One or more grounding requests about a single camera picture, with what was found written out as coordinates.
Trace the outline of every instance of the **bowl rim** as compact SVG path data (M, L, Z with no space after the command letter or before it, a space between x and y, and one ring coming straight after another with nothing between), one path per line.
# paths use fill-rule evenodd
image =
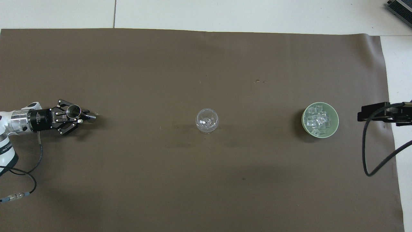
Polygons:
M336 113L337 126L336 126L336 128L335 128L335 130L333 131L332 134L330 134L330 135L328 135L328 136L325 136L325 137L319 137L319 136L313 135L312 133L310 133L310 131L308 131L308 129L306 128L306 125L305 125L305 123L304 123L304 116L305 116L306 110L308 110L308 108L309 108L311 105L316 104L316 103L322 103L322 104L328 105L328 106L330 106L330 107L333 109L333 111L335 111L335 113ZM337 131L337 128L339 127L339 115L338 115L336 109L333 108L333 106L329 105L329 104L326 103L326 102L314 102L314 103L310 104L308 107L306 107L306 109L305 109L305 110L303 111L303 113L302 113L302 119L301 119L301 121L302 121L302 127L303 127L303 129L304 129L308 134L312 135L312 136L315 137L315 138L319 138L319 139L325 139L325 138L328 138L328 137L334 135L335 132Z

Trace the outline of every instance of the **cable connector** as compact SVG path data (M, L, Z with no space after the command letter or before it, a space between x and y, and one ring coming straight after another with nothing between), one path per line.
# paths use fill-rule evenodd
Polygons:
M28 195L30 195L29 192L20 192L20 193L12 194L12 195L9 195L9 196L7 196L7 197L1 198L1 199L0 199L0 203L6 203L6 202L9 202L9 201L15 201L15 200L21 199L21 198L23 198L23 197L25 197L25 196L28 196Z

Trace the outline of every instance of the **green bowl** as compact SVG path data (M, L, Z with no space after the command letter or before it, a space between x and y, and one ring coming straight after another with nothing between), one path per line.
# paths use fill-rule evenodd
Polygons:
M329 114L329 117L330 117L330 127L327 128L327 129L326 129L326 133L325 133L325 134L322 134L322 135L314 135L314 134L312 134L312 133L311 133L312 127L307 126L307 125L305 124L305 121L304 121L304 117L305 117L305 114L307 113L307 110L308 110L310 107L315 107L316 105L321 105L321 106L323 107L323 111L326 111L326 112ZM315 102L315 103L310 104L310 105L305 109L305 111L303 112L303 114L302 114L302 126L303 126L303 128L305 129L305 131L308 132L310 135L312 135L312 136L314 136L314 137L316 137L316 138L321 138L321 139L323 139L323 138L327 138L327 137L333 135L333 134L336 132L337 127L339 126L339 117L337 116L336 110L335 110L331 105L329 105L329 104L327 104L327 103L324 103L324 102Z

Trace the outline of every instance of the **black vent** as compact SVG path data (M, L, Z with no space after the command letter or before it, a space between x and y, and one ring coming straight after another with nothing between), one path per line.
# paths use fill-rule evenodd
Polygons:
M408 5L410 8L412 8L412 0L402 0L406 5Z
M402 17L403 20L405 20L406 22L409 22L410 25L412 24L412 12L406 9L402 4L398 3L397 1L393 1L388 5L388 7L393 13L395 13L399 17Z

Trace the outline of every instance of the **glass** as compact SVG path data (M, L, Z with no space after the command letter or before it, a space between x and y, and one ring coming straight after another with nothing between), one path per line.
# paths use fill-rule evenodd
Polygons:
M218 127L218 125L218 114L212 109L203 109L199 111L196 116L196 126L201 132L205 134L214 131Z

